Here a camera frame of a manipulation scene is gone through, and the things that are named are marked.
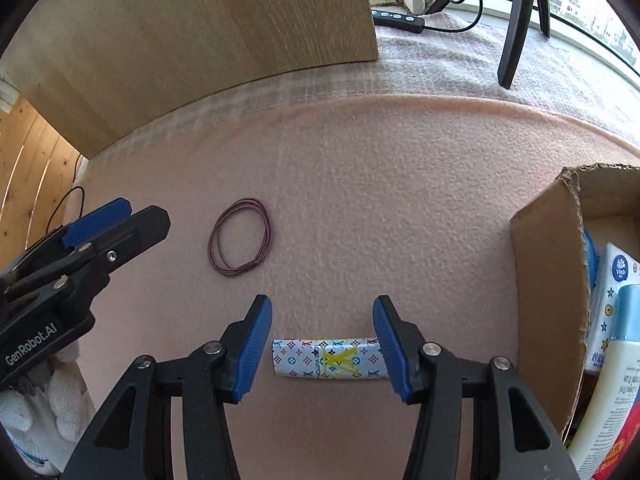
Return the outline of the left white gloved hand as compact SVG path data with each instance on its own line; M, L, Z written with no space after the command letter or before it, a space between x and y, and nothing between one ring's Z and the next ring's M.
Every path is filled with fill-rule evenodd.
M62 474L96 409L77 364L78 342L55 353L26 384L1 393L1 425L35 474Z

